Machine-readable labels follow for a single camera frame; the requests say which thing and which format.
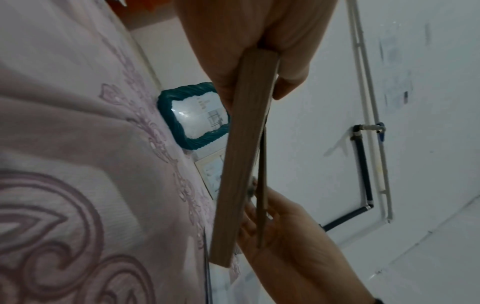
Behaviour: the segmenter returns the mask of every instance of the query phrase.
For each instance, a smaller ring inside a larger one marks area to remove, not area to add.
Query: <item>pink tablecloth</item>
[[[0,3],[1,303],[205,302],[214,207],[111,14]]]

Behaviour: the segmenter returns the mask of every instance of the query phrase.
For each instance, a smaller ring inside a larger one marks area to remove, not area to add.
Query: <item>thin wooden piece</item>
[[[259,49],[240,63],[210,247],[220,266],[230,266],[278,65],[277,53]]]
[[[256,187],[256,246],[260,248],[264,239],[267,221],[267,129],[263,129],[258,157],[258,182]]]

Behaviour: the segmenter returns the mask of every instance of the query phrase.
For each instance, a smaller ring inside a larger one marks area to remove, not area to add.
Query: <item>teal mirror frame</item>
[[[166,124],[170,128],[170,131],[176,143],[183,149],[199,149],[229,132],[230,114],[228,114],[228,112],[228,123],[226,125],[223,125],[216,130],[206,132],[198,138],[188,138],[185,135],[185,130],[183,126],[175,117],[175,114],[172,111],[173,100],[182,101],[188,97],[201,96],[209,92],[217,92],[214,88],[214,85],[211,82],[202,82],[197,85],[187,85],[178,87],[176,89],[163,90],[158,97],[156,107],[158,108],[158,111],[160,112]]]

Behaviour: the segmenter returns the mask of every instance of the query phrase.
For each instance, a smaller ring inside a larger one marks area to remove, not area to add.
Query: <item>hand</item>
[[[257,248],[256,210],[250,202],[238,245],[277,304],[373,304],[342,252],[298,204],[268,189],[264,244]]]
[[[233,101],[240,57],[247,48],[280,54],[273,98],[300,85],[337,0],[175,0],[191,47],[225,107]]]

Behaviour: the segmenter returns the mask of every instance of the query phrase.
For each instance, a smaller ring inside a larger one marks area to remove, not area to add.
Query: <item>white pipe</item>
[[[359,7],[358,7],[357,0],[350,0],[350,1],[352,4],[351,7],[353,8],[354,21],[355,21],[356,31],[358,35],[358,44],[360,46],[361,58],[363,60],[363,68],[365,69],[365,78],[366,78],[366,84],[368,87],[368,94],[370,97],[371,109],[373,112],[373,119],[375,121],[375,124],[378,124],[380,122],[379,110],[377,107],[377,101],[375,99],[375,90],[374,90],[374,84],[372,81],[372,74],[370,72],[369,59],[367,56],[367,48],[365,47],[364,31],[362,29],[362,24],[360,22]],[[389,172],[387,170],[387,158],[385,156],[384,143],[379,139],[378,136],[377,136],[377,139],[378,139],[378,147],[380,150],[380,160],[381,160],[381,169],[383,171],[383,181],[385,185],[385,191],[381,191],[381,193],[385,194],[386,196],[387,220],[388,222],[391,222],[394,219],[394,210],[392,206],[392,197],[390,192]]]

